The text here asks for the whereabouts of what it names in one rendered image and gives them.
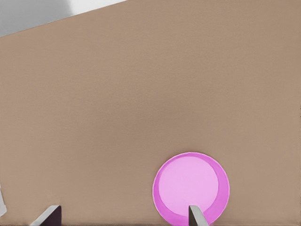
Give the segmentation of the pink round plate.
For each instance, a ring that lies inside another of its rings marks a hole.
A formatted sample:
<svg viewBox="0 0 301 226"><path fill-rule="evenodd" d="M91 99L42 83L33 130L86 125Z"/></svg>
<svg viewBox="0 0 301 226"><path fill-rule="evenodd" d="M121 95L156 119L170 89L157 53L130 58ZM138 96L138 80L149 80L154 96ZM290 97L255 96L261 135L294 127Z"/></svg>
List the pink round plate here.
<svg viewBox="0 0 301 226"><path fill-rule="evenodd" d="M168 159L157 171L152 197L160 216L172 226L188 226L189 206L197 206L208 224L226 209L230 183L214 158L186 152Z"/></svg>

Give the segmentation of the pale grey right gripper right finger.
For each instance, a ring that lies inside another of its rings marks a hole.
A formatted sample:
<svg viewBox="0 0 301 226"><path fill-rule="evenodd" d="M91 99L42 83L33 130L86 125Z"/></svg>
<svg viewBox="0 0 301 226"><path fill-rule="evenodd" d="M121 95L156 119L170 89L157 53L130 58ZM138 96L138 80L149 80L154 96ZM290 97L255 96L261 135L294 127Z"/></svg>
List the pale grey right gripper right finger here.
<svg viewBox="0 0 301 226"><path fill-rule="evenodd" d="M196 205L189 206L189 226L209 226L202 211Z"/></svg>

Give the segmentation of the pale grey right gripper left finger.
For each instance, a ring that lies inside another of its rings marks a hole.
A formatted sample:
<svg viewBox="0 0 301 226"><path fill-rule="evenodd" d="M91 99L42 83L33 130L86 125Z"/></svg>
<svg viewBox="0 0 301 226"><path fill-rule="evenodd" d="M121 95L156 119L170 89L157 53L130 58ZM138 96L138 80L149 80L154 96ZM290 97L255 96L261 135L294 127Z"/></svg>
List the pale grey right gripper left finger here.
<svg viewBox="0 0 301 226"><path fill-rule="evenodd" d="M30 226L62 226L62 207L49 206Z"/></svg>

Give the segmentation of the silver frame post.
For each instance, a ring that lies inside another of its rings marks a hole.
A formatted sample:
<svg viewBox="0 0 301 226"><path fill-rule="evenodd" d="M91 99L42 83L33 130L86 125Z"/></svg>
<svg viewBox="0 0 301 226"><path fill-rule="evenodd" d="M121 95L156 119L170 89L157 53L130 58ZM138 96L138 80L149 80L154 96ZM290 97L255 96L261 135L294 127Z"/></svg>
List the silver frame post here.
<svg viewBox="0 0 301 226"><path fill-rule="evenodd" d="M3 195L1 192L1 184L0 184L0 217L2 217L7 212L7 207L4 203Z"/></svg>

